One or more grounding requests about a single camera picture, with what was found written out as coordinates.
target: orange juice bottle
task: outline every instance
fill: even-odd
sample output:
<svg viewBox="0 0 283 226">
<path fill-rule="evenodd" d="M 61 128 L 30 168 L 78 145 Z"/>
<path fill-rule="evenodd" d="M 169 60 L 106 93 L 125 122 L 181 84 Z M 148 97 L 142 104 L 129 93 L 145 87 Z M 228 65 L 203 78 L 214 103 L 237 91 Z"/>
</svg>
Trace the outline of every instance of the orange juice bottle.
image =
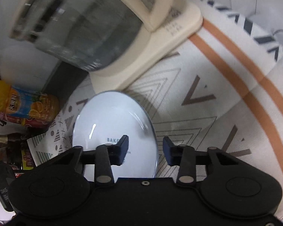
<svg viewBox="0 0 283 226">
<path fill-rule="evenodd" d="M 0 112 L 15 117 L 53 121 L 59 112 L 59 102 L 53 95 L 22 90 L 0 81 Z"/>
</svg>

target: plate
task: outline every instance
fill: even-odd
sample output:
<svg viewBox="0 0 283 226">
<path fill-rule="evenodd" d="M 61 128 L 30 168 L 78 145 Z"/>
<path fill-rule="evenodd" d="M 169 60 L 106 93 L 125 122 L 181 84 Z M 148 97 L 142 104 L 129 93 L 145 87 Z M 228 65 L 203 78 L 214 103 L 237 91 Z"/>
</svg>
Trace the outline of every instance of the plate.
<svg viewBox="0 0 283 226">
<path fill-rule="evenodd" d="M 114 181 L 119 177 L 153 178 L 158 164 L 158 146 L 148 114 L 128 95 L 108 91 L 95 95 L 83 107 L 73 130 L 73 146 L 84 151 L 102 144 L 116 144 L 129 137 L 129 149 L 121 166 L 112 166 Z M 94 165 L 86 165 L 84 177 L 94 181 Z"/>
</svg>

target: tablecloth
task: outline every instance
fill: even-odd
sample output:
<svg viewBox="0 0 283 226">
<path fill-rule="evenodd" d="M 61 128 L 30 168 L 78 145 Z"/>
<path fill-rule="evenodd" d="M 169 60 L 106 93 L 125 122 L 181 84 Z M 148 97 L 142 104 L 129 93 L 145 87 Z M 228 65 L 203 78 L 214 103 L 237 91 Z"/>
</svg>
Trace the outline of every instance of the tablecloth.
<svg viewBox="0 0 283 226">
<path fill-rule="evenodd" d="M 162 152 L 169 136 L 200 151 L 216 146 L 272 175 L 283 189 L 283 47 L 229 8 L 191 1 L 201 9 L 203 27 L 124 90 L 153 122 L 157 177 L 178 173 Z M 76 117 L 93 95 L 87 78 L 48 132 L 29 140 L 37 165 L 72 146 Z M 205 177 L 199 166 L 197 180 Z M 283 199 L 276 216 L 283 218 Z"/>
</svg>

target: orange stripe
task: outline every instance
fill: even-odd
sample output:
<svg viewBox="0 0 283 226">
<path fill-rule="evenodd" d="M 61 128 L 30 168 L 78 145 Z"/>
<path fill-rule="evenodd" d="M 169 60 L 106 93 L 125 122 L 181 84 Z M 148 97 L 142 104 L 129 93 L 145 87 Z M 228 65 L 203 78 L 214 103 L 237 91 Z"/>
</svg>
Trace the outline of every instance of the orange stripe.
<svg viewBox="0 0 283 226">
<path fill-rule="evenodd" d="M 277 108 L 283 115 L 283 96 L 275 85 L 265 77 L 260 68 L 226 35 L 224 35 L 211 22 L 204 19 L 203 27 L 209 31 L 217 40 L 219 40 L 229 50 L 245 68 L 254 76 L 257 82 L 263 87 Z"/>
<path fill-rule="evenodd" d="M 245 104 L 249 107 L 269 139 L 283 173 L 283 144 L 268 113 L 264 110 L 255 96 L 248 90 L 244 81 L 209 45 L 206 44 L 204 40 L 202 40 L 197 34 L 192 35 L 189 39 L 223 74 L 223 76 L 236 89 Z"/>
</svg>

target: cream handle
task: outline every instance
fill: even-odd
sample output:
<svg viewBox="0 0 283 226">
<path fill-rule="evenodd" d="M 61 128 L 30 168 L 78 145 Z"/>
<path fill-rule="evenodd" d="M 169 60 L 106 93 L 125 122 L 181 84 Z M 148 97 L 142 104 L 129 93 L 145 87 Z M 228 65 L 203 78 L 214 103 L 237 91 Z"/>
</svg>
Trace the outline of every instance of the cream handle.
<svg viewBox="0 0 283 226">
<path fill-rule="evenodd" d="M 149 12 L 141 0 L 121 1 L 140 18 L 145 28 L 150 32 L 155 31 L 162 24 L 173 4 L 173 0 L 155 0 L 152 11 Z"/>
</svg>

